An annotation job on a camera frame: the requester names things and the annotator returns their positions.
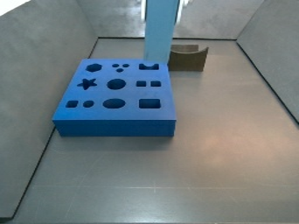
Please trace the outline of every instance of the blue shape sorter board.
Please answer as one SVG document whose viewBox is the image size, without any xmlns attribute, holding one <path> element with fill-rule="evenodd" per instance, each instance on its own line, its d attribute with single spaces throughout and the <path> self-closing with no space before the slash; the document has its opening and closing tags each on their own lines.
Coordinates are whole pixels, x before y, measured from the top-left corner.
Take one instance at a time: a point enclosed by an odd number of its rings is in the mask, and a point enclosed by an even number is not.
<svg viewBox="0 0 299 224">
<path fill-rule="evenodd" d="M 170 137 L 176 115 L 166 65 L 83 59 L 51 121 L 65 137 Z"/>
</svg>

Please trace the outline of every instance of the brown block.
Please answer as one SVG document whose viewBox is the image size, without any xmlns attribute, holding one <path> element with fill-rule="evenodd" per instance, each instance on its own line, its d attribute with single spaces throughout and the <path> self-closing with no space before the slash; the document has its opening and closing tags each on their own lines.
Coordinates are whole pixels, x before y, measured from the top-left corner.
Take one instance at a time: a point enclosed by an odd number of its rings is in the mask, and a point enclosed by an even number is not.
<svg viewBox="0 0 299 224">
<path fill-rule="evenodd" d="M 202 71 L 209 48 L 198 51 L 197 45 L 172 45 L 169 71 Z"/>
</svg>

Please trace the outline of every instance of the square hole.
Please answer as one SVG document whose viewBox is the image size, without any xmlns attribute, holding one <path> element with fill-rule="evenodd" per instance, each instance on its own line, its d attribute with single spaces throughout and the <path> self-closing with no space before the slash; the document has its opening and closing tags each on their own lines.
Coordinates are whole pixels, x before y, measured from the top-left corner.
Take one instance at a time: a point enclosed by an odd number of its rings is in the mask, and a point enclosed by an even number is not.
<svg viewBox="0 0 299 224">
<path fill-rule="evenodd" d="M 158 109 L 160 107 L 161 107 L 161 103 L 158 99 L 140 99 L 138 100 L 140 109 Z"/>
<path fill-rule="evenodd" d="M 158 80 L 152 80 L 150 81 L 150 87 L 158 88 L 161 86 L 161 82 Z"/>
<path fill-rule="evenodd" d="M 67 101 L 65 108 L 74 109 L 78 106 L 78 101 Z"/>
<path fill-rule="evenodd" d="M 138 80 L 134 85 L 140 88 L 145 87 L 145 81 L 144 80 Z"/>
</svg>

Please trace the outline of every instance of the rectangular hole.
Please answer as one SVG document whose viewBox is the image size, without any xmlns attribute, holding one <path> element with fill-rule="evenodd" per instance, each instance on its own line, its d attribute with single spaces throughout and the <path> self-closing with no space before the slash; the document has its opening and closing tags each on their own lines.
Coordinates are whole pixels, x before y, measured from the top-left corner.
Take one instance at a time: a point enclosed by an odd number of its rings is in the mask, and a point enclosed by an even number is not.
<svg viewBox="0 0 299 224">
<path fill-rule="evenodd" d="M 67 101 L 65 108 L 74 109 L 78 106 L 78 101 Z"/>
<path fill-rule="evenodd" d="M 158 64 L 153 64 L 152 66 L 138 64 L 138 70 L 158 70 Z"/>
<path fill-rule="evenodd" d="M 161 86 L 161 82 L 158 80 L 152 80 L 150 81 L 150 87 L 158 88 Z"/>
<path fill-rule="evenodd" d="M 134 85 L 140 88 L 144 88 L 145 87 L 145 81 L 144 80 L 138 80 Z"/>
<path fill-rule="evenodd" d="M 161 103 L 158 99 L 140 99 L 138 100 L 140 109 L 158 109 L 160 107 L 161 107 Z"/>
</svg>

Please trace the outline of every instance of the gray wall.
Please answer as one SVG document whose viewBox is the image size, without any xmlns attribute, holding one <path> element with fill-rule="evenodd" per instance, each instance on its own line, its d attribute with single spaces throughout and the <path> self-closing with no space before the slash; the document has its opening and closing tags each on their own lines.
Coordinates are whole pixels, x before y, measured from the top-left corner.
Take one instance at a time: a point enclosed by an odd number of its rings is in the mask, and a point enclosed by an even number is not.
<svg viewBox="0 0 299 224">
<path fill-rule="evenodd" d="M 265 0 L 237 43 L 299 122 L 297 12 L 297 0 Z"/>
<path fill-rule="evenodd" d="M 236 39 L 262 0 L 193 0 L 181 12 L 173 36 Z M 145 25 L 136 0 L 78 0 L 99 37 L 142 37 Z"/>
<path fill-rule="evenodd" d="M 75 1 L 34 0 L 0 17 L 0 218 L 10 218 L 51 133 L 51 113 L 95 35 Z"/>
</svg>

